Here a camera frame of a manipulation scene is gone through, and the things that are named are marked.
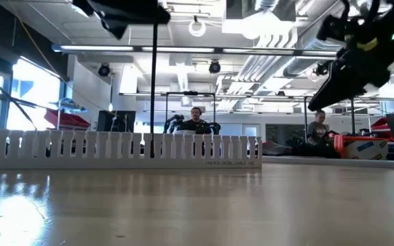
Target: cable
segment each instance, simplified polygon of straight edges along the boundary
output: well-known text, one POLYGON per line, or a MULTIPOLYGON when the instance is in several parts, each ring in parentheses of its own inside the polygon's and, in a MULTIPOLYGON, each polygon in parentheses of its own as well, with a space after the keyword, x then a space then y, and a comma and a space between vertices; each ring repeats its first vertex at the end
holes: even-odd
POLYGON ((210 23, 210 22, 206 22, 206 24, 211 25, 211 26, 213 26, 213 27, 223 28, 223 27, 220 26, 220 25, 216 25, 216 24, 213 24, 213 23, 210 23))
POLYGON ((30 121, 31 125, 33 125, 34 129, 37 131, 38 129, 36 125, 33 123, 33 120, 30 118, 27 112, 25 112, 25 110, 18 104, 18 102, 14 98, 12 98, 12 96, 8 92, 6 92, 1 86, 0 86, 0 91, 11 103, 14 103, 16 107, 18 107, 21 113, 27 118, 28 121, 30 121))
MULTIPOLYGON (((10 6, 13 9, 13 13, 15 15, 15 17, 17 17, 17 19, 19 19, 19 23, 21 24, 21 27, 24 29, 25 33, 27 33, 28 38, 31 40, 31 42, 33 43, 33 45, 35 46, 35 48, 37 49, 37 51, 39 52, 40 56, 42 56, 42 58, 45 60, 45 62, 48 64, 48 66, 52 69, 52 71, 55 74, 59 75, 59 72, 54 68, 53 65, 51 65, 51 63, 49 62, 49 60, 47 59, 47 57, 44 55, 44 53, 42 52, 42 50, 40 50, 39 46, 36 44, 36 41, 34 41, 33 37, 31 36, 30 32, 28 31, 28 29, 25 27, 24 22, 22 21, 22 19, 20 18, 18 11, 16 10, 16 8, 13 6, 12 0, 8 0, 8 3, 10 4, 10 6)), ((90 103, 91 105, 103 110, 103 111, 107 111, 108 110, 100 107, 99 105, 93 103, 91 100, 87 99, 85 96, 83 96, 81 93, 79 93, 78 91, 74 90, 74 87, 69 85, 69 83, 67 81, 65 81, 63 78, 63 76, 60 76, 60 78, 62 79, 62 81, 65 83, 65 85, 67 87, 69 87, 74 93, 76 93, 77 95, 80 96, 81 99, 84 99, 85 101, 87 101, 88 103, 90 103)))
POLYGON ((368 105, 368 109, 376 109, 376 110, 378 110, 381 113, 389 114, 389 112, 382 110, 381 106, 379 106, 379 109, 378 109, 376 106, 373 106, 373 105, 369 104, 368 102, 364 101, 362 98, 357 98, 357 99, 360 99, 363 103, 368 105))

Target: black pole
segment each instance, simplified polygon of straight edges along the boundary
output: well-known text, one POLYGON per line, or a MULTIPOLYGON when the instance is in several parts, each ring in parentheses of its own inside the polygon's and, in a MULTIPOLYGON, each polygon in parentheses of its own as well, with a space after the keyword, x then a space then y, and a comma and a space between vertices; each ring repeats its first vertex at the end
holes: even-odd
POLYGON ((354 110, 354 99, 350 100, 350 116, 352 119, 352 135, 355 136, 355 110, 354 110))
POLYGON ((167 92, 166 101, 165 101, 165 122, 168 120, 168 96, 169 93, 167 92))
POLYGON ((215 94, 213 95, 213 121, 215 123, 215 102, 216 102, 216 98, 215 98, 215 94))
POLYGON ((308 139, 308 115, 306 113, 306 111, 308 110, 308 108, 306 107, 306 96, 304 96, 304 121, 305 121, 305 142, 308 139))
POLYGON ((153 158, 154 145, 153 138, 155 133, 155 86, 156 86, 156 58, 157 58, 157 24, 153 26, 153 54, 151 58, 151 91, 150 91, 150 133, 151 133, 151 153, 153 158))

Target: red object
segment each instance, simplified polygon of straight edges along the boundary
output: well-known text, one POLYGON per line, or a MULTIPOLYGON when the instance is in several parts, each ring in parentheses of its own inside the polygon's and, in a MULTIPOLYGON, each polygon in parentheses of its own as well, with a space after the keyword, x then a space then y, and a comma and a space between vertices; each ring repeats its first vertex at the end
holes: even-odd
POLYGON ((378 137, 386 138, 388 141, 394 142, 394 137, 391 134, 390 127, 387 124, 387 118, 380 118, 371 126, 372 133, 376 133, 378 137))
POLYGON ((392 138, 390 127, 387 124, 387 118, 380 118, 371 125, 372 133, 376 133, 378 137, 392 138))
MULTIPOLYGON (((58 121, 58 111, 47 109, 47 113, 45 114, 44 118, 52 123, 55 128, 57 128, 57 121, 58 121)), ((73 115, 69 113, 60 113, 60 129, 76 129, 76 130, 87 130, 89 128, 89 122, 83 120, 82 117, 78 115, 73 115)))
POLYGON ((353 141, 388 141, 388 139, 379 138, 379 137, 351 137, 351 136, 343 136, 343 135, 335 135, 334 136, 334 149, 340 154, 340 157, 343 158, 345 153, 345 142, 353 142, 353 141))

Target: metal frame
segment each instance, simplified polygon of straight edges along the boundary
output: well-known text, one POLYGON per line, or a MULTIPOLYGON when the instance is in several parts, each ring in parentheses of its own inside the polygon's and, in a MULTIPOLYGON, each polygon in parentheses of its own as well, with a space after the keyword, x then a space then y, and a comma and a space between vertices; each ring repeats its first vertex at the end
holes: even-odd
POLYGON ((215 122, 215 111, 216 111, 216 99, 217 95, 215 93, 210 93, 210 92, 197 92, 197 95, 185 95, 185 92, 167 92, 166 93, 166 106, 165 106, 165 121, 168 120, 168 97, 169 95, 184 95, 184 96, 198 96, 198 95, 203 95, 203 96, 212 96, 213 97, 213 121, 215 122))

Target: fluorescent light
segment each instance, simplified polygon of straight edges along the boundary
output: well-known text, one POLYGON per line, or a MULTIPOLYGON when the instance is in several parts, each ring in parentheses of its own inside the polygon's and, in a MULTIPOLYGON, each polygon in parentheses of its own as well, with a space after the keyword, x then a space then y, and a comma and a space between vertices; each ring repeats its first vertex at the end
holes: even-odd
POLYGON ((132 46, 61 45, 63 51, 132 51, 132 46))
POLYGON ((247 95, 215 95, 217 98, 246 98, 247 95))
MULTIPOLYGON (((158 52, 213 53, 214 48, 158 47, 158 52)), ((142 51, 153 52, 153 47, 142 47, 142 51)))
POLYGON ((120 96, 151 96, 150 93, 120 93, 120 96))
POLYGON ((322 59, 322 60, 334 60, 335 57, 322 57, 322 56, 304 56, 298 55, 296 56, 298 59, 322 59))
POLYGON ((183 95, 183 94, 171 94, 171 95, 168 95, 168 96, 180 96, 180 97, 182 97, 182 96, 192 96, 192 97, 195 97, 195 96, 197 96, 197 97, 205 97, 206 95, 183 95))
POLYGON ((171 16, 197 16, 209 18, 211 15, 209 13, 196 13, 196 12, 170 12, 171 16))
POLYGON ((246 53, 256 52, 254 49, 223 49, 223 53, 246 53))
POLYGON ((251 98, 287 99, 288 96, 251 96, 251 98))
POLYGON ((238 114, 258 114, 258 112, 245 112, 245 111, 232 111, 229 113, 238 113, 238 114))

